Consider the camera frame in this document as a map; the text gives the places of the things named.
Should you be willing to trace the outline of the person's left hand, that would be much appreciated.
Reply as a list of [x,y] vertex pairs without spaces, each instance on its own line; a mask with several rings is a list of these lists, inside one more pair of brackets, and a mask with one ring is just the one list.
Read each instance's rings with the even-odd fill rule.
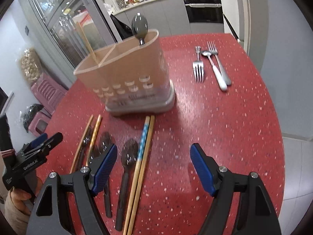
[[31,194],[28,192],[25,192],[24,190],[21,190],[19,188],[14,188],[10,192],[11,200],[13,205],[23,214],[30,215],[31,211],[28,209],[28,207],[25,205],[25,201],[29,200],[31,198]]

